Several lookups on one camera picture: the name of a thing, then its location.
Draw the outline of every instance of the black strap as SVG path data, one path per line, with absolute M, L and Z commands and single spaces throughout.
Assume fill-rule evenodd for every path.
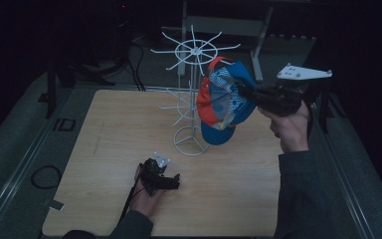
M 133 193 L 135 191 L 135 187 L 138 183 L 142 169 L 143 169 L 143 166 L 142 166 L 142 163 L 140 163 L 139 164 L 139 173 L 135 178 L 134 185 L 131 187 L 131 190 L 129 191 L 128 198 L 126 198 L 125 205 L 123 205 L 122 214 L 120 214 L 120 218 L 119 218 L 119 221 L 117 222 L 117 224 L 119 224 L 120 221 L 122 221 L 122 219 L 125 217 L 126 211 L 128 210 L 128 207 L 129 207 L 129 203 L 131 202 L 131 199 L 135 196 L 135 195 L 133 195 Z

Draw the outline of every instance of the sleeve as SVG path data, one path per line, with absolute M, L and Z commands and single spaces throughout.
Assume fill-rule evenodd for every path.
M 321 186 L 311 151 L 281 154 L 281 191 L 274 239 L 335 238 L 330 196 Z
M 150 238 L 153 223 L 138 211 L 130 210 L 114 228 L 110 239 L 143 239 Z

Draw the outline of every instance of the gray floor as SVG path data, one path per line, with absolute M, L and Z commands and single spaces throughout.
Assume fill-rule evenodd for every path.
M 164 43 L 158 50 L 171 50 L 175 46 L 167 40 Z M 260 56 L 265 79 L 272 81 L 287 63 L 302 65 L 313 43 L 313 40 L 306 39 L 286 41 L 268 38 Z M 251 69 L 249 47 L 251 44 L 222 55 L 242 60 Z M 151 46 L 143 47 L 138 71 L 142 82 L 149 88 L 177 87 L 176 70 L 165 70 L 175 64 L 175 58 L 151 53 L 149 49 Z M 140 51 L 132 48 L 132 64 L 138 64 L 139 58 Z M 128 69 L 106 77 L 116 85 L 103 87 L 79 81 L 74 89 L 58 88 L 58 108 L 50 119 L 45 119 L 46 104 L 38 103 L 40 94 L 46 91 L 44 75 L 26 91 L 0 127 L 0 238 L 47 238 L 41 235 L 41 227 L 49 210 L 47 201 L 54 197 L 56 188 L 39 189 L 31 183 L 31 176 L 46 165 L 64 171 L 96 90 L 136 90 Z M 182 86 L 187 86 L 188 78 L 189 73 L 181 79 Z M 74 130 L 54 128 L 58 119 L 75 120 Z M 321 180 L 329 185 L 330 193 L 335 195 L 334 206 L 340 208 L 333 215 L 335 223 L 332 226 L 340 238 L 382 238 L 382 185 L 368 155 L 347 119 L 335 114 L 329 120 L 329 127 L 330 134 L 324 135 L 316 125 L 310 143 L 311 148 L 323 155 L 320 165 L 324 173 Z M 338 165 L 334 160 L 336 157 L 340 158 Z M 343 178 L 343 181 L 350 182 L 349 185 L 342 185 L 341 177 L 348 177 Z M 36 179 L 45 185 L 53 185 L 57 183 L 58 175 L 53 169 L 44 169 Z M 351 208 L 355 209 L 350 211 L 347 205 L 352 202 L 355 205 Z

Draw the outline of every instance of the white wire rack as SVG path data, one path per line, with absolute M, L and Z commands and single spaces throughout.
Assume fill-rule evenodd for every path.
M 177 44 L 173 51 L 154 51 L 157 54 L 174 54 L 178 62 L 173 66 L 166 68 L 170 71 L 180 64 L 190 65 L 190 81 L 188 83 L 188 91 L 182 91 L 180 77 L 178 74 L 178 91 L 176 93 L 169 91 L 170 94 L 177 98 L 177 104 L 173 107 L 160 107 L 161 109 L 176 109 L 180 114 L 180 118 L 172 125 L 177 125 L 182 120 L 190 120 L 190 124 L 179 128 L 173 138 L 173 143 L 181 153 L 189 156 L 195 156 L 204 153 L 209 144 L 204 141 L 201 136 L 201 126 L 198 118 L 196 99 L 201 79 L 204 76 L 203 65 L 210 63 L 218 56 L 219 51 L 236 49 L 240 44 L 232 47 L 217 48 L 212 42 L 219 36 L 208 41 L 195 39 L 194 29 L 191 26 L 192 39 L 184 42 L 178 42 L 166 34 L 162 33 L 166 39 Z

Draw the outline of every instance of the cable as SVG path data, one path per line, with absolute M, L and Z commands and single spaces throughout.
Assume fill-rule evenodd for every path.
M 57 173 L 58 173 L 58 183 L 55 184 L 55 185 L 51 185 L 51 186 L 42 186 L 42 185 L 39 185 L 37 182 L 36 182 L 36 175 L 41 172 L 43 169 L 47 169 L 47 168 L 52 168 L 54 169 Z M 39 169 L 37 169 L 36 171 L 33 172 L 32 176 L 30 177 L 30 181 L 31 183 L 33 184 L 33 186 L 37 187 L 37 188 L 40 188 L 40 189 L 52 189 L 52 188 L 57 188 L 61 182 L 61 179 L 62 179 L 62 174 L 60 172 L 60 170 L 53 166 L 53 165 L 45 165 L 45 166 L 42 166 L 40 167 Z
M 128 62 L 129 62 L 129 66 L 130 66 L 130 68 L 132 70 L 132 77 L 133 77 L 133 79 L 135 81 L 135 84 L 137 85 L 138 90 L 145 92 L 145 86 L 142 83 L 141 79 L 139 78 L 139 74 L 138 74 L 138 69 L 139 69 L 139 66 L 141 64 L 141 60 L 142 60 L 142 58 L 144 56 L 144 51 L 142 50 L 142 48 L 140 46 L 138 46 L 137 44 L 135 44 L 133 42 L 131 42 L 131 46 L 138 48 L 140 50 L 140 52 L 141 52 L 141 55 L 140 55 L 140 58 L 138 60 L 136 69 L 134 69 L 134 67 L 132 66 L 132 63 L 129 60 L 129 58 L 127 59 Z
M 134 185 L 131 187 L 131 190 L 129 191 L 128 197 L 126 198 L 125 204 L 123 205 L 122 213 L 120 214 L 120 218 L 119 218 L 119 221 L 117 222 L 117 224 L 119 224 L 120 221 L 122 221 L 123 217 L 125 217 L 126 210 L 128 209 L 128 207 L 129 207 L 129 203 L 131 202 L 132 198 L 133 198 L 138 192 L 140 192 L 140 191 L 142 190 L 142 189 L 140 189 L 137 193 L 132 194 L 132 193 L 134 193 L 134 191 L 135 191 L 135 187 L 136 187 L 136 185 L 137 185 L 137 183 L 138 183 L 138 180 L 139 180 L 139 178 L 140 178 L 140 176 L 141 176 L 141 172 L 142 172 L 142 170 L 143 170 L 143 165 L 142 165 L 142 163 L 140 163 L 138 166 L 139 166 L 139 172 L 138 172 L 138 175 L 137 175 L 137 177 L 135 178 Z

